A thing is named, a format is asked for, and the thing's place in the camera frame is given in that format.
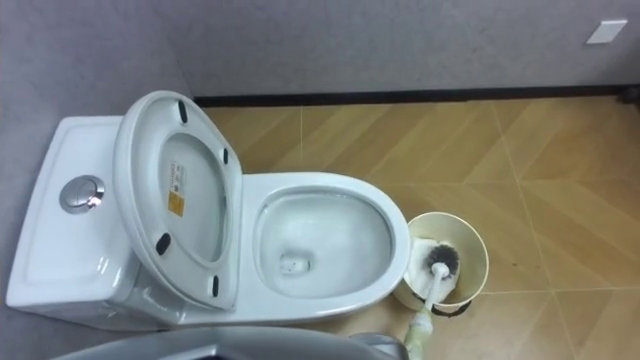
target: toilet brush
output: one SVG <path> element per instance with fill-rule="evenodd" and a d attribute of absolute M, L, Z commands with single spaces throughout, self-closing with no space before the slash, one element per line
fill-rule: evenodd
<path fill-rule="evenodd" d="M 430 286 L 424 307 L 414 315 L 404 339 L 411 360 L 420 360 L 423 357 L 424 344 L 433 332 L 431 309 L 433 304 L 443 301 L 455 288 L 460 270 L 460 256 L 449 243 L 439 242 L 424 258 L 423 270 L 430 280 Z"/>

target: wall outlet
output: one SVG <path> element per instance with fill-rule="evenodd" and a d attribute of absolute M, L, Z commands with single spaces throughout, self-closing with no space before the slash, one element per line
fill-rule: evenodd
<path fill-rule="evenodd" d="M 627 25 L 627 20 L 604 20 L 587 39 L 587 45 L 592 44 L 608 44 L 620 33 L 622 28 Z"/>

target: toilet bowl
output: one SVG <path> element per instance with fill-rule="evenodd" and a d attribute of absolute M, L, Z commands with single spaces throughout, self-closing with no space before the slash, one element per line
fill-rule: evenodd
<path fill-rule="evenodd" d="M 409 252 L 402 213 L 376 187 L 243 174 L 200 108 L 158 91 L 124 117 L 62 121 L 7 304 L 110 330 L 308 321 L 381 300 Z"/>

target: floor tile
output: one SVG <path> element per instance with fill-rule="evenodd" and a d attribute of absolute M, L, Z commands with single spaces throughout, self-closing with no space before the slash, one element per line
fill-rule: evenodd
<path fill-rule="evenodd" d="M 640 116 L 613 97 L 494 102 L 518 178 L 622 178 L 640 166 Z"/>
<path fill-rule="evenodd" d="M 444 211 L 468 221 L 489 251 L 484 291 L 548 289 L 548 280 L 515 184 L 384 186 L 407 220 Z"/>
<path fill-rule="evenodd" d="M 578 360 L 640 356 L 640 290 L 556 294 Z"/>
<path fill-rule="evenodd" d="M 537 292 L 483 294 L 463 315 L 436 318 L 424 358 L 572 360 L 573 353 L 553 296 Z"/>
<path fill-rule="evenodd" d="M 205 112 L 240 158 L 244 173 L 300 170 L 300 109 L 210 108 Z"/>
<path fill-rule="evenodd" d="M 555 289 L 640 285 L 640 189 L 623 180 L 522 184 Z"/>
<path fill-rule="evenodd" d="M 404 339 L 413 312 L 404 307 L 392 295 L 381 302 L 351 315 L 316 323 L 297 325 L 303 329 L 317 330 L 350 336 L 358 333 L 377 332 L 397 339 Z"/>
<path fill-rule="evenodd" d="M 303 108 L 302 158 L 376 184 L 513 180 L 488 102 Z"/>

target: flush button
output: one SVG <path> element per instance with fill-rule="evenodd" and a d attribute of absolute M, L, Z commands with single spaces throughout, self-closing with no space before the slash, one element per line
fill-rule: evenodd
<path fill-rule="evenodd" d="M 100 205 L 104 182 L 92 175 L 78 176 L 60 191 L 60 206 L 69 214 L 85 213 Z"/>

